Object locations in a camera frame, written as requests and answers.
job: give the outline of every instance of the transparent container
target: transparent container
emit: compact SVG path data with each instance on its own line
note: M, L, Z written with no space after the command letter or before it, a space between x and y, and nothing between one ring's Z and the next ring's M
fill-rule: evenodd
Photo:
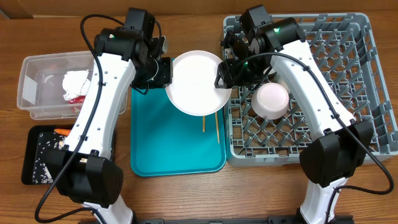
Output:
M94 58L89 51L26 57L18 83L17 106L36 120L76 118L83 103L69 104L63 99L64 75L69 71L88 70L93 75ZM127 109L127 93L119 114Z

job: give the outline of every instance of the wood grain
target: wood grain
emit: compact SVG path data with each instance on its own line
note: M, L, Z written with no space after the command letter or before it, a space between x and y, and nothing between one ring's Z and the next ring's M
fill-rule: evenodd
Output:
M373 28L378 54L392 105L398 108L397 11L365 12ZM220 55L218 42L226 15L160 16L169 40L168 56L189 50ZM38 124L68 124L74 120L34 121L16 107L22 61L30 55L86 50L79 30L80 19L31 19L0 21L0 222L35 223L34 210L48 186L23 185L21 170L27 133ZM86 23L90 40L104 27L115 24L101 19ZM124 171L122 196L139 218L264 218L294 214L303 202L307 178L299 165L281 167L231 167L214 174L142 178L130 167L130 105L117 124L116 163ZM398 157L384 162L398 180ZM387 180L374 165L360 167L349 184L385 189ZM78 208L54 191L42 209L42 217L54 217ZM398 195L369 195L343 191L336 207L339 215L354 215L356 223L397 223ZM92 219L89 213L59 223Z

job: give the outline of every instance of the orange object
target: orange object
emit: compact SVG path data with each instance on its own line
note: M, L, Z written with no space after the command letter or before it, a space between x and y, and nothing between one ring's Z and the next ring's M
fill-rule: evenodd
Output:
M68 130L68 129L54 129L54 131L55 131L55 133L57 133L57 134L62 134L62 135L64 135L64 136L68 136L69 134L70 134L70 131L71 130Z

